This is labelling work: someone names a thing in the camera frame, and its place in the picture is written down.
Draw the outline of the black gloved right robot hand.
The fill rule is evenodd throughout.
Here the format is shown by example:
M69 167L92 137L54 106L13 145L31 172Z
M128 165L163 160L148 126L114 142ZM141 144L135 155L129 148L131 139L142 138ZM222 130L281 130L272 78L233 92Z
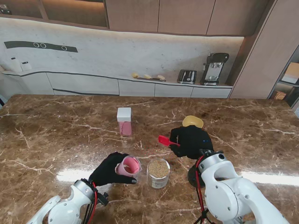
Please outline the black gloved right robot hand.
M170 141L179 144L179 146L169 145L177 157L187 156L189 159L197 160L205 151L214 151L209 134L194 125L172 129Z

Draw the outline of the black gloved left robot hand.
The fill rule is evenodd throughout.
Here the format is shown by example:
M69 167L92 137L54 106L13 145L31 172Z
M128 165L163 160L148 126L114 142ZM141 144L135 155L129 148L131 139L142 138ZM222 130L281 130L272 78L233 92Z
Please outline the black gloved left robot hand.
M137 180L133 177L119 175L116 173L116 166L123 161L128 154L114 152L110 154L89 176L89 181L95 186L104 186L111 183L137 184Z

